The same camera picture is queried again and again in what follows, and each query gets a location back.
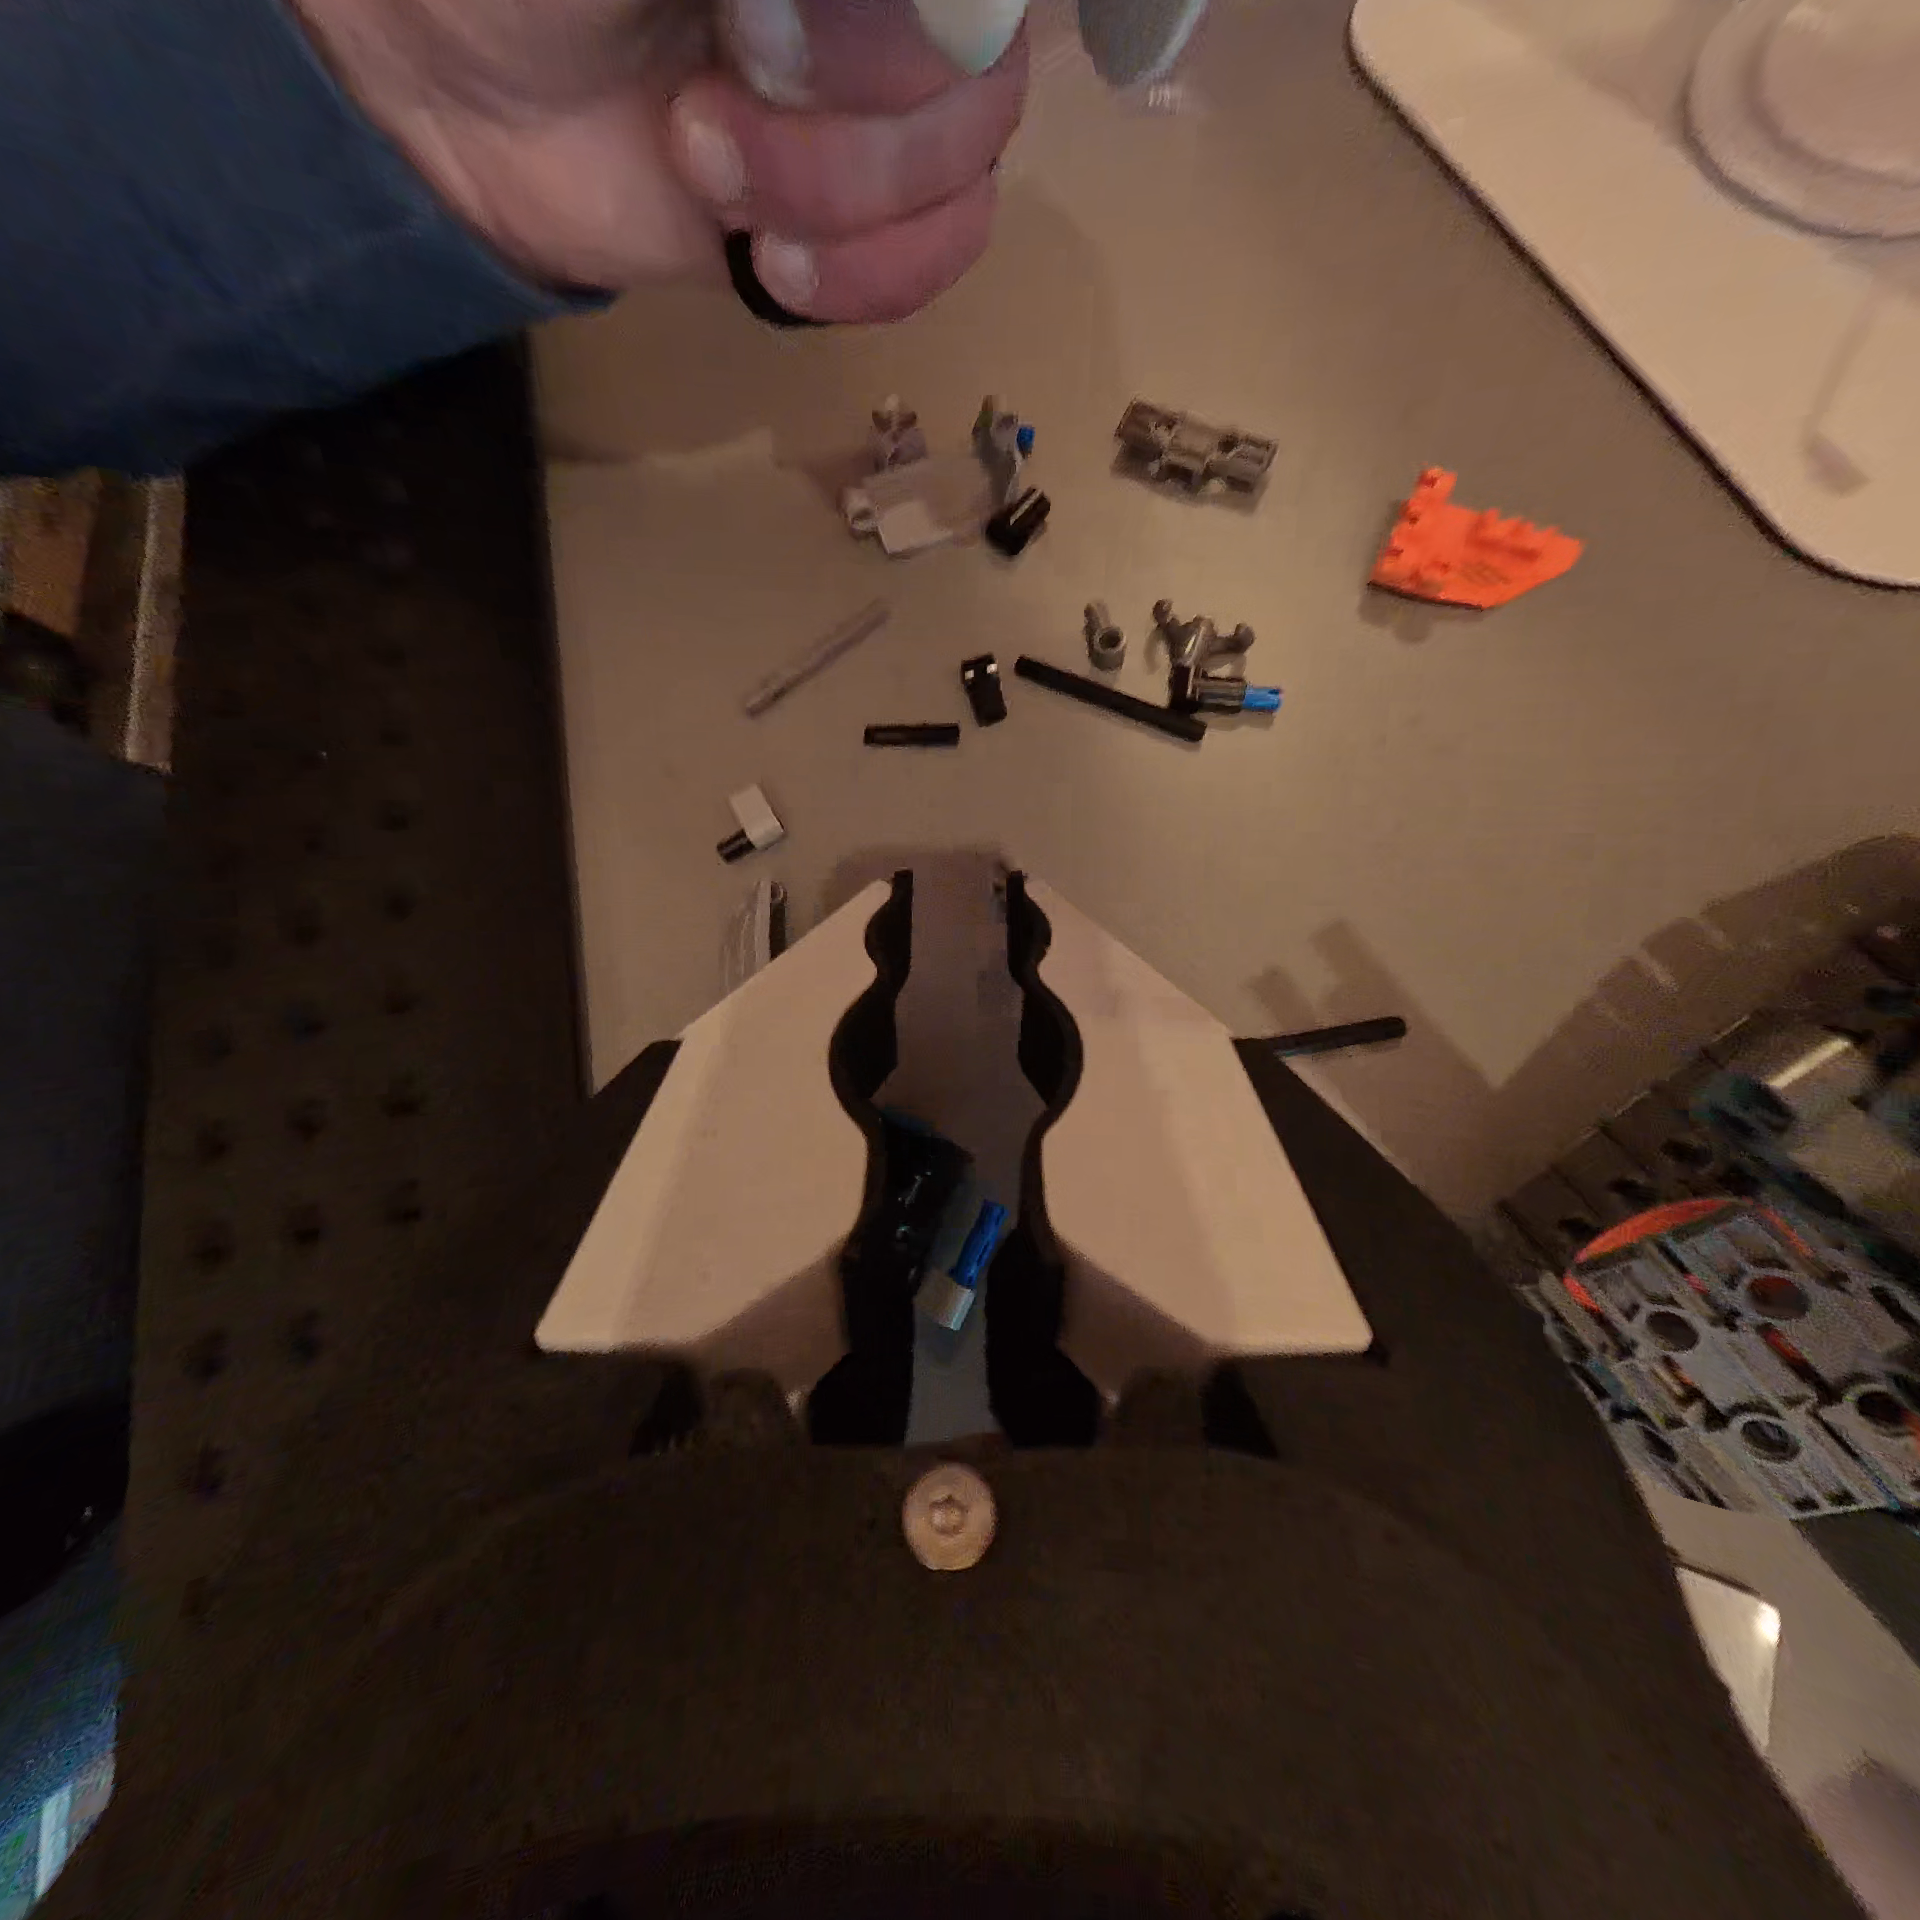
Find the person's left hand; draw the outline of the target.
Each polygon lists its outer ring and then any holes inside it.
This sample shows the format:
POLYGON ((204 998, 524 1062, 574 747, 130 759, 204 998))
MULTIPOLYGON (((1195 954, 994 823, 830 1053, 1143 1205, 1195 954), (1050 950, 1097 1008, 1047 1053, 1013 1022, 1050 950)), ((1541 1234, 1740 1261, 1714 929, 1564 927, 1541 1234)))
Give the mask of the person's left hand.
POLYGON ((993 235, 1027 30, 980 77, 903 3, 306 3, 331 77, 517 270, 625 295, 748 239, 801 323, 884 326, 993 235))

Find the grey orange tracked toy robot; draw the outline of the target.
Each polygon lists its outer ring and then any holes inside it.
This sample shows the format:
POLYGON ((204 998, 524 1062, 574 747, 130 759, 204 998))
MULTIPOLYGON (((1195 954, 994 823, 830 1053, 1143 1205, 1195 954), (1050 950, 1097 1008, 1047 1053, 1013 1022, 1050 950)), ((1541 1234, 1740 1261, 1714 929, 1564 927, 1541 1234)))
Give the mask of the grey orange tracked toy robot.
POLYGON ((1595 1119, 1501 1199, 1626 1465, 1793 1526, 1918 1505, 1916 835, 1721 902, 1553 1039, 1595 1119))

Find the person's left forearm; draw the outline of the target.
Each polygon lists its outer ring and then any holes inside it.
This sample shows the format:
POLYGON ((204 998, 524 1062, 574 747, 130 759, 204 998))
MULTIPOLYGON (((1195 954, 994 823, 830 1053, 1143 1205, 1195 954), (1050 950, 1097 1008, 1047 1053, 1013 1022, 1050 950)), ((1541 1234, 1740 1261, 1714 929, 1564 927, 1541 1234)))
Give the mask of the person's left forearm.
POLYGON ((174 474, 610 293, 517 270, 286 5, 4 5, 4 477, 174 474))

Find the white book stand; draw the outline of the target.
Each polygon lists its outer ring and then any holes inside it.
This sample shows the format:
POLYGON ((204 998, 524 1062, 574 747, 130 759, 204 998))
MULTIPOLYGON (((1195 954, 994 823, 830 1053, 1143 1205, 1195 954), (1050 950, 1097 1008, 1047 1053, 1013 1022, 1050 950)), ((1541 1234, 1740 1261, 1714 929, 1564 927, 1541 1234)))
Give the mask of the white book stand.
POLYGON ((1916 589, 1916 15, 1355 5, 1349 39, 1782 545, 1916 589))

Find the grey grooved curved panel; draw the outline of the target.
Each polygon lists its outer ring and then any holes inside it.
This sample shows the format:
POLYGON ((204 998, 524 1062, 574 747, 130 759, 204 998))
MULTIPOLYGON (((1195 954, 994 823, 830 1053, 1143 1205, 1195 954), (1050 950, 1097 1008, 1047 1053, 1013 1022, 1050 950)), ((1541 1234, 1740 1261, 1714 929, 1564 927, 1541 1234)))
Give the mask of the grey grooved curved panel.
POLYGON ((722 998, 745 989, 787 950, 787 890, 761 878, 738 907, 722 942, 722 998))

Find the flat grey panel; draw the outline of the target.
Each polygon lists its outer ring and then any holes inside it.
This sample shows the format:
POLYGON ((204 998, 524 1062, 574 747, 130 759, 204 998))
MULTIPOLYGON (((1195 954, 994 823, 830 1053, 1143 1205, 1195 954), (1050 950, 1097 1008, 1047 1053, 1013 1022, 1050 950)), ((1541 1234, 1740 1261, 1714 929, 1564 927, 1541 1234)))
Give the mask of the flat grey panel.
POLYGON ((934 443, 923 434, 923 463, 873 471, 868 446, 865 471, 839 494, 851 536, 873 539, 889 560, 980 537, 982 523, 1029 489, 1025 470, 1037 430, 997 398, 980 403, 966 443, 934 443))

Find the grey H-shaped connector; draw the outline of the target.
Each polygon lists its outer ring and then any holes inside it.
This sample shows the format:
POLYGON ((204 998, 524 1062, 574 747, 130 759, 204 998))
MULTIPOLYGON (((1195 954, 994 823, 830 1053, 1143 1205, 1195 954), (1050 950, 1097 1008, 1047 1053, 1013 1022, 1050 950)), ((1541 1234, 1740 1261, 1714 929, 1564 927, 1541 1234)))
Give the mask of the grey H-shaped connector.
POLYGON ((1254 496, 1277 461, 1273 439, 1149 401, 1132 401, 1122 410, 1114 439, 1125 471, 1193 496, 1254 496))

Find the dark grey axle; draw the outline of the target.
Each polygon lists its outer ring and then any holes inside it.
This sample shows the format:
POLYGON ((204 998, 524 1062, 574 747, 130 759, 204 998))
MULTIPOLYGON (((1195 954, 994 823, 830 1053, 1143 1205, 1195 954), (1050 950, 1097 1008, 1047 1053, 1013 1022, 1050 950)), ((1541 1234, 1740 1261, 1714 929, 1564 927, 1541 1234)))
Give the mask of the dark grey axle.
POLYGON ((889 621, 891 609, 884 599, 876 599, 845 621, 836 622, 825 637, 804 646, 796 657, 779 664, 741 699, 741 712, 748 718, 761 718, 779 707, 789 695, 818 680, 827 669, 855 651, 865 640, 876 637, 889 621))

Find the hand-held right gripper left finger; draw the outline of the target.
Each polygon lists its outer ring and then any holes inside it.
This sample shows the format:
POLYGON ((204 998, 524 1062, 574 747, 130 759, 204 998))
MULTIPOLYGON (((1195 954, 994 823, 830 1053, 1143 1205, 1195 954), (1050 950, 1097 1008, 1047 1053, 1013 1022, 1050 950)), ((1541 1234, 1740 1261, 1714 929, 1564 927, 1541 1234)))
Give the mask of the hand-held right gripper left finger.
POLYGON ((914 1335, 877 1250, 914 880, 855 895, 683 1029, 535 1323, 557 1358, 769 1376, 822 1446, 900 1446, 914 1335))

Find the orange wedge brick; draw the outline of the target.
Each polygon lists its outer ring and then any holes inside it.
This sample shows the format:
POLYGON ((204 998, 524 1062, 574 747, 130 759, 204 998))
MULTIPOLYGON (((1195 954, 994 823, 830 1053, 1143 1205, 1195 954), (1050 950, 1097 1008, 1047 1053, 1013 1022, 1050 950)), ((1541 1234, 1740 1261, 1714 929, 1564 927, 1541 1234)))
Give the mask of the orange wedge brick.
POLYGON ((1387 529, 1366 586, 1441 609, 1494 610, 1564 579, 1586 545, 1541 527, 1455 501, 1455 474, 1419 471, 1387 529))

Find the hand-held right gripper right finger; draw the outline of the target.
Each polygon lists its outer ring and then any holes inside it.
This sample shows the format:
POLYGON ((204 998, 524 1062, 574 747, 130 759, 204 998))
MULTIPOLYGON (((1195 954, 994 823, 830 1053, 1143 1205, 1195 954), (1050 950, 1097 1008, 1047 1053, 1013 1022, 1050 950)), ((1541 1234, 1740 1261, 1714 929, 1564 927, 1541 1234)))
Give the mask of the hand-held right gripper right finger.
POLYGON ((1043 880, 1004 883, 1036 1115, 988 1278, 1011 1446, 1091 1446, 1143 1379, 1375 1335, 1229 1029, 1043 880))

